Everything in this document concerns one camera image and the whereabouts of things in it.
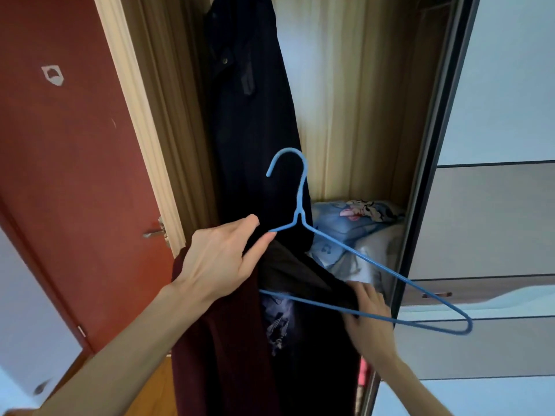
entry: forearm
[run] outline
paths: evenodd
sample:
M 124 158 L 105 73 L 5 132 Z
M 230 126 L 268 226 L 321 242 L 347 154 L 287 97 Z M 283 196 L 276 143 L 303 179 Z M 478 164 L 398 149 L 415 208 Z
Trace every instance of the forearm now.
M 379 368 L 378 374 L 411 416 L 452 416 L 401 359 L 397 358 Z
M 207 310 L 169 285 L 34 416 L 119 416 L 179 337 Z

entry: clothing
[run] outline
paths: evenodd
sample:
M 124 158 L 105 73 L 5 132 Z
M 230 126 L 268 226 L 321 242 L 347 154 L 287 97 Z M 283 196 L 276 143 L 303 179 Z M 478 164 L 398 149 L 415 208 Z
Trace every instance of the clothing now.
M 185 253 L 175 259 L 173 279 L 181 272 Z M 329 278 L 346 286 L 331 274 Z M 273 241 L 253 274 L 233 294 L 212 304 L 172 349 L 178 413 L 352 414 L 360 357 L 341 314 L 266 295 L 260 302 L 259 287 L 284 288 L 295 296 L 356 308 L 352 299 L 340 298 Z
M 210 133 L 220 170 L 223 222 L 250 213 L 260 219 L 252 239 L 290 223 L 302 161 L 283 155 L 271 177 L 266 171 L 284 147 L 301 149 L 293 98 L 276 32 L 271 0 L 214 0 L 205 17 L 211 68 Z M 312 224 L 305 183 L 303 207 Z M 314 234 L 299 222 L 277 234 L 291 251 L 308 251 Z
M 353 247 L 358 239 L 401 221 L 405 213 L 388 201 L 333 201 L 312 205 L 314 227 L 339 242 Z M 345 249 L 316 235 L 310 256 L 330 269 L 345 254 Z
M 379 264 L 395 269 L 401 253 L 405 225 L 393 224 L 378 232 L 359 239 L 354 249 Z M 379 292 L 390 292 L 393 276 L 364 261 L 362 258 L 347 252 L 330 269 L 330 272 L 341 280 L 353 280 L 371 283 Z

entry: drawer handle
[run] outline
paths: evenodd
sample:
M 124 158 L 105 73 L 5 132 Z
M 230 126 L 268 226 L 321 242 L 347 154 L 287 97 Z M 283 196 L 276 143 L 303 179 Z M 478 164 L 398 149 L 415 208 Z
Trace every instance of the drawer handle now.
M 438 295 L 440 298 L 450 298 L 453 296 L 453 292 L 442 292 L 441 294 L 436 294 Z M 422 298 L 429 298 L 430 295 L 428 294 L 422 294 Z

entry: red door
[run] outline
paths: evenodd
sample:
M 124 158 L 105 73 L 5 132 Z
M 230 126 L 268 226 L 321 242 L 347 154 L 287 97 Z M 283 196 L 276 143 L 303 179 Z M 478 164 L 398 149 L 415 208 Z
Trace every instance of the red door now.
M 94 0 L 2 0 L 0 58 L 3 213 L 98 351 L 172 256 Z

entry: blue hanger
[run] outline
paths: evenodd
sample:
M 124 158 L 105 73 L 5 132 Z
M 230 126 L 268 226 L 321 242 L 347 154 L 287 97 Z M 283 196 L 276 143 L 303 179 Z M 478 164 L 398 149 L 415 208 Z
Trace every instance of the blue hanger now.
M 468 333 L 470 333 L 472 331 L 472 319 L 468 316 L 468 314 L 466 312 L 457 308 L 455 305 L 450 304 L 446 300 L 441 299 L 438 295 L 433 294 L 432 292 L 428 292 L 426 289 L 418 286 L 414 282 L 410 281 L 406 277 L 401 276 L 399 273 L 393 271 L 392 269 L 387 268 L 385 265 L 381 265 L 381 264 L 375 262 L 374 260 L 366 257 L 364 254 L 361 254 L 360 252 L 354 250 L 353 248 L 348 247 L 345 244 L 342 244 L 341 242 L 337 241 L 336 239 L 333 239 L 331 236 L 329 236 L 329 235 L 327 235 L 323 232 L 320 232 L 318 229 L 314 229 L 312 226 L 310 226 L 308 223 L 306 223 L 305 211 L 302 208 L 302 188 L 303 188 L 303 186 L 305 184 L 305 181 L 306 181 L 306 175 L 308 173 L 309 164 L 308 164 L 306 158 L 304 157 L 304 155 L 300 152 L 300 150 L 298 150 L 296 148 L 293 148 L 293 147 L 282 148 L 279 152 L 277 152 L 274 155 L 274 159 L 272 159 L 270 167 L 268 168 L 268 172 L 266 172 L 266 177 L 269 177 L 270 175 L 272 175 L 272 171 L 274 170 L 274 166 L 276 165 L 276 162 L 278 161 L 280 156 L 283 155 L 284 153 L 289 153 L 289 152 L 297 154 L 302 159 L 302 165 L 303 165 L 301 182 L 299 183 L 299 189 L 297 190 L 297 208 L 295 209 L 295 214 L 293 215 L 293 222 L 291 222 L 289 224 L 285 224 L 285 225 L 280 226 L 280 227 L 277 227 L 275 229 L 272 229 L 272 230 L 270 230 L 270 232 L 279 232 L 279 231 L 289 229 L 290 227 L 295 226 L 297 224 L 297 220 L 298 220 L 299 215 L 300 215 L 302 225 L 305 228 L 307 228 L 309 231 L 312 231 L 317 235 L 323 236 L 324 238 L 328 239 L 329 241 L 333 242 L 334 244 L 339 245 L 341 248 L 344 248 L 345 250 L 347 250 L 349 252 L 352 252 L 357 257 L 362 258 L 364 261 L 367 261 L 367 262 L 377 266 L 378 268 L 386 271 L 387 273 L 390 273 L 391 275 L 397 277 L 399 280 L 402 280 L 407 285 L 410 285 L 410 286 L 418 289 L 420 292 L 423 292 L 423 293 L 427 294 L 428 296 L 438 300 L 442 304 L 447 305 L 453 311 L 457 312 L 458 314 L 461 314 L 465 318 L 465 320 L 467 322 L 467 326 L 466 326 L 466 329 L 464 329 L 464 330 L 451 330 L 451 329 L 448 329 L 448 328 L 440 328 L 440 327 L 429 326 L 428 324 L 417 323 L 417 322 L 414 322 L 414 321 L 397 320 L 396 318 L 383 317 L 381 315 L 376 315 L 376 314 L 368 314 L 366 312 L 356 311 L 354 309 L 337 307 L 335 305 L 329 305 L 327 303 L 317 302 L 315 300 L 307 300 L 307 299 L 303 299 L 303 298 L 297 298 L 296 296 L 292 296 L 292 295 L 288 295 L 288 294 L 278 294 L 276 292 L 270 292 L 270 291 L 266 291 L 264 289 L 260 289 L 261 294 L 267 294 L 267 295 L 271 295 L 271 296 L 274 296 L 274 297 L 277 297 L 277 298 L 282 298 L 282 299 L 295 300 L 297 302 L 308 303 L 310 305 L 316 305 L 318 307 L 333 309 L 335 311 L 344 312 L 344 313 L 348 313 L 348 314 L 359 315 L 361 317 L 375 318 L 376 320 L 389 321 L 389 322 L 392 322 L 392 323 L 403 324 L 404 326 L 424 328 L 426 330 L 439 331 L 441 333 L 447 333 L 447 334 L 451 334 L 451 335 L 467 335 Z

